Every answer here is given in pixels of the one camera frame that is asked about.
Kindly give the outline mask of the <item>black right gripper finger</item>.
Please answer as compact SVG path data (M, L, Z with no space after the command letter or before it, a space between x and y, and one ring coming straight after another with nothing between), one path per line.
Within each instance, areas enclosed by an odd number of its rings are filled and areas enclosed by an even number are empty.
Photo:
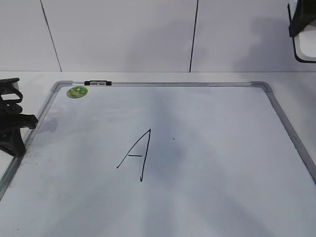
M289 25L289 36L295 37L316 20L316 0L298 0Z

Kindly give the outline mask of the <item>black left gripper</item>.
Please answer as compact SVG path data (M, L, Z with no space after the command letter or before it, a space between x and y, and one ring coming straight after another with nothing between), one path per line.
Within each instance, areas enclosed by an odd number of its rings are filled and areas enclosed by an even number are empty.
M35 115L8 114L0 111L0 150L13 156L25 154L26 148L21 136L21 128L35 129L38 119Z

